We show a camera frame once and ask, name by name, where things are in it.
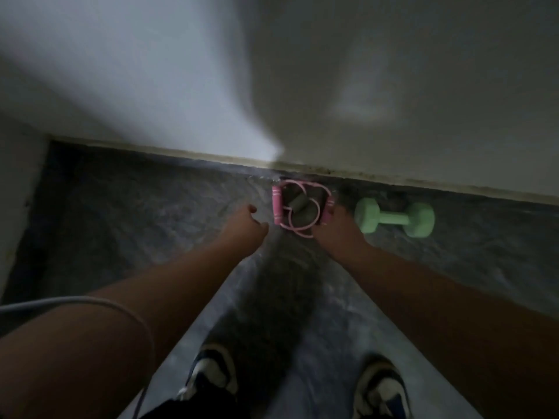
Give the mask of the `person's left hand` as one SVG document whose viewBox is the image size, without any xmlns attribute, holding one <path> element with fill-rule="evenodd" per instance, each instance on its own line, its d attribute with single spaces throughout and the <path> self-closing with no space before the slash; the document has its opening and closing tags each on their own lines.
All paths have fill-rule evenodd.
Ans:
<svg viewBox="0 0 559 419">
<path fill-rule="evenodd" d="M 245 205 L 242 205 L 226 221 L 218 238 L 219 246 L 227 258 L 243 260 L 254 254 L 264 240 L 252 239 L 245 227 Z"/>
</svg>

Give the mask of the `person's right hand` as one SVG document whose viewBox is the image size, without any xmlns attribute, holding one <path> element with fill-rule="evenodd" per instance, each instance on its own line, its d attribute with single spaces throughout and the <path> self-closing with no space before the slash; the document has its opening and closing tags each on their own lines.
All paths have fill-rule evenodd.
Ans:
<svg viewBox="0 0 559 419">
<path fill-rule="evenodd" d="M 344 266 L 357 263 L 371 249 L 351 214 L 331 223 L 314 225 L 311 233 L 327 254 Z"/>
</svg>

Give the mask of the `person's right forearm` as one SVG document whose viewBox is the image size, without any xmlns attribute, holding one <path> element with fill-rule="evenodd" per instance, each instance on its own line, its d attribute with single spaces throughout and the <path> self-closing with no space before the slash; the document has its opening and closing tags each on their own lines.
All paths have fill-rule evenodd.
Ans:
<svg viewBox="0 0 559 419">
<path fill-rule="evenodd" d="M 485 419 L 559 419 L 559 321 L 367 243 L 334 257 Z"/>
</svg>

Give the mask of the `person's left forearm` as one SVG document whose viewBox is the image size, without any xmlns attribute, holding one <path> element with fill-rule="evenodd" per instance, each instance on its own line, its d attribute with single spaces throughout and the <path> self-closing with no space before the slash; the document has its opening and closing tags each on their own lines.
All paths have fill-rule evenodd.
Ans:
<svg viewBox="0 0 559 419">
<path fill-rule="evenodd" d="M 2 419 L 113 419 L 137 396 L 240 261 L 218 240 L 89 296 L 0 307 L 42 313 L 0 338 Z"/>
</svg>

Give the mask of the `grey foam-grip exercise band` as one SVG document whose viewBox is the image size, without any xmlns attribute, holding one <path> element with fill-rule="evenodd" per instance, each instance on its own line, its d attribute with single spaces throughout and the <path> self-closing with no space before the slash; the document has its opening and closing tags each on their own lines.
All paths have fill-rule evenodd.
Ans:
<svg viewBox="0 0 559 419">
<path fill-rule="evenodd" d="M 328 194 L 322 187 L 288 184 L 282 189 L 284 215 L 283 223 L 293 228 L 311 225 L 324 207 Z"/>
</svg>

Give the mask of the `green dumbbell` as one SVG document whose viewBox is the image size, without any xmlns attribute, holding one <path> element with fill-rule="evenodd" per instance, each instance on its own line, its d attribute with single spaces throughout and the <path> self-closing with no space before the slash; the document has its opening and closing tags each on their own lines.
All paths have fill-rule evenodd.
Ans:
<svg viewBox="0 0 559 419">
<path fill-rule="evenodd" d="M 431 235 L 436 214 L 430 204 L 414 202 L 405 212 L 382 211 L 373 198 L 363 198 L 355 206 L 354 221 L 364 234 L 374 233 L 378 225 L 401 226 L 410 238 L 423 239 Z"/>
</svg>

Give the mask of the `person's left black-white shoe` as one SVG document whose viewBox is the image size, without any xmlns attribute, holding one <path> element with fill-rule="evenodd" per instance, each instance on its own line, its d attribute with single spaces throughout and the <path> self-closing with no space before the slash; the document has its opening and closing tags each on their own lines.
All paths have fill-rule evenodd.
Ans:
<svg viewBox="0 0 559 419">
<path fill-rule="evenodd" d="M 195 396 L 209 395 L 236 402 L 238 392 L 239 383 L 230 352 L 223 345 L 208 343 L 200 347 L 176 400 L 192 401 Z"/>
</svg>

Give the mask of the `person's black-white shoe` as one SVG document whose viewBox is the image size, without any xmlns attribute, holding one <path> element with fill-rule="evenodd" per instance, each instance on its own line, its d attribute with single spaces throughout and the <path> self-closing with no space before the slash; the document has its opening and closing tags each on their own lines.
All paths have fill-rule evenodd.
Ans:
<svg viewBox="0 0 559 419">
<path fill-rule="evenodd" d="M 195 396 L 209 395 L 236 402 L 238 392 L 239 383 L 230 352 L 223 345 L 208 343 L 200 347 L 176 400 L 192 401 Z"/>
<path fill-rule="evenodd" d="M 370 354 L 355 385 L 352 419 L 413 419 L 404 380 L 385 356 Z"/>
</svg>

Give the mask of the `person's right black-white shoe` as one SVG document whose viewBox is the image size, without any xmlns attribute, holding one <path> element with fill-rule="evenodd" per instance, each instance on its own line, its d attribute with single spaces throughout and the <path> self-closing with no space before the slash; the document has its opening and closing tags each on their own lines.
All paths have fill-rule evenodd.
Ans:
<svg viewBox="0 0 559 419">
<path fill-rule="evenodd" d="M 413 419 L 404 380 L 385 356 L 370 354 L 355 385 L 352 419 Z"/>
</svg>

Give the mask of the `black trouser leg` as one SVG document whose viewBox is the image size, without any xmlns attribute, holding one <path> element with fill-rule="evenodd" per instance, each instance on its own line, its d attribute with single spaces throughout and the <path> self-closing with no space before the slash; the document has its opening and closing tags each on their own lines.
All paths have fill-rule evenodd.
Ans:
<svg viewBox="0 0 559 419">
<path fill-rule="evenodd" d="M 250 419 L 235 396 L 215 386 L 199 388 L 188 400 L 171 399 L 139 419 Z"/>
</svg>

